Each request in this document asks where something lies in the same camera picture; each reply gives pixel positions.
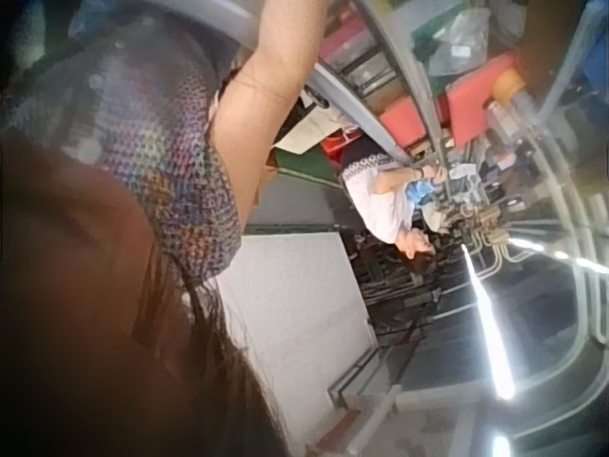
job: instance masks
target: blue glove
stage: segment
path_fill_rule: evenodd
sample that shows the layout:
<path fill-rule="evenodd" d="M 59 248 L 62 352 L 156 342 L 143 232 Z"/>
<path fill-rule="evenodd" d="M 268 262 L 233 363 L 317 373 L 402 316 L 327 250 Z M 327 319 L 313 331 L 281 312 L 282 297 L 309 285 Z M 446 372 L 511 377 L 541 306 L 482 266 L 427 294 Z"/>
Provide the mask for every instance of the blue glove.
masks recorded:
<path fill-rule="evenodd" d="M 410 203 L 418 205 L 423 198 L 433 193 L 435 187 L 428 179 L 415 181 L 406 186 L 406 198 Z"/>

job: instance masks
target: white wall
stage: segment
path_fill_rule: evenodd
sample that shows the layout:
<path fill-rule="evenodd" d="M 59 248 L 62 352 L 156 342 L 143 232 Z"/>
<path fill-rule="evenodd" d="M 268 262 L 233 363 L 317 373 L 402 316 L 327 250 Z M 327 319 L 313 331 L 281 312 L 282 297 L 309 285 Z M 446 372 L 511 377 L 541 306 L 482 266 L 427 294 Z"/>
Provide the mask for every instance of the white wall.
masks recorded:
<path fill-rule="evenodd" d="M 245 237 L 218 286 L 233 337 L 248 349 L 302 455 L 333 411 L 327 389 L 375 345 L 341 238 Z"/>

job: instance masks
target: orange lid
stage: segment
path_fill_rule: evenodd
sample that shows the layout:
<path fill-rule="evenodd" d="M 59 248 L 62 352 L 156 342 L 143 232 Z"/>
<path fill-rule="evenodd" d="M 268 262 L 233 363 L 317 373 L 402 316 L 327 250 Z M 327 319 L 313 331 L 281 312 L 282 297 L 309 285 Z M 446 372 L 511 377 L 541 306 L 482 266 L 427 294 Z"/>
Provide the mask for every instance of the orange lid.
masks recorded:
<path fill-rule="evenodd" d="M 502 105 L 508 105 L 514 95 L 523 90 L 526 83 L 514 67 L 504 71 L 491 89 L 493 98 Z"/>

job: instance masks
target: clear plastic bag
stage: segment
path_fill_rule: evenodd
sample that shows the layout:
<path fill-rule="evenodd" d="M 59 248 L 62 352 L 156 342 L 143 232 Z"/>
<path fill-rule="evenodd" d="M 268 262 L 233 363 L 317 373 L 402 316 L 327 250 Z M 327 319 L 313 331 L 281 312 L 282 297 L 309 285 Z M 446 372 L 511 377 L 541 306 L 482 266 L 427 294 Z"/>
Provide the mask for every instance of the clear plastic bag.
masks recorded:
<path fill-rule="evenodd" d="M 440 42 L 429 60 L 430 76 L 449 76 L 473 70 L 486 62 L 488 8 L 460 12 L 434 38 Z"/>

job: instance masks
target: fluorescent light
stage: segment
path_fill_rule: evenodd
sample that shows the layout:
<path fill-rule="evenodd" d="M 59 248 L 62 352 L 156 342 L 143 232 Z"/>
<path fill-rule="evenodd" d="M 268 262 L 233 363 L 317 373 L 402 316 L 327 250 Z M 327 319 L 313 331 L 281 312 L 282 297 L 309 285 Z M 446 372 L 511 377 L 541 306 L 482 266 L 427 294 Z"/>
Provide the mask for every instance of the fluorescent light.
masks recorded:
<path fill-rule="evenodd" d="M 512 447 L 504 436 L 496 436 L 493 440 L 493 457 L 511 457 Z"/>
<path fill-rule="evenodd" d="M 499 332 L 495 315 L 493 314 L 493 306 L 491 300 L 484 290 L 482 283 L 474 270 L 472 259 L 469 256 L 469 251 L 465 245 L 462 245 L 465 254 L 469 277 L 476 292 L 478 301 L 478 312 L 482 321 L 482 329 L 484 332 L 484 341 L 486 342 L 486 350 L 491 367 L 491 376 L 497 396 L 502 400 L 511 400 L 516 394 L 514 378 L 512 370 L 507 361 L 507 353 Z"/>
<path fill-rule="evenodd" d="M 521 240 L 520 238 L 510 238 L 510 243 L 519 248 L 530 249 L 534 250 L 535 252 L 545 251 L 545 248 L 542 245 L 528 240 Z"/>
<path fill-rule="evenodd" d="M 577 259 L 576 263 L 583 268 L 589 268 L 599 274 L 609 274 L 609 268 L 588 259 Z"/>
<path fill-rule="evenodd" d="M 559 260 L 569 260 L 569 254 L 567 254 L 566 252 L 562 252 L 561 250 L 557 250 L 554 253 L 554 256 Z"/>

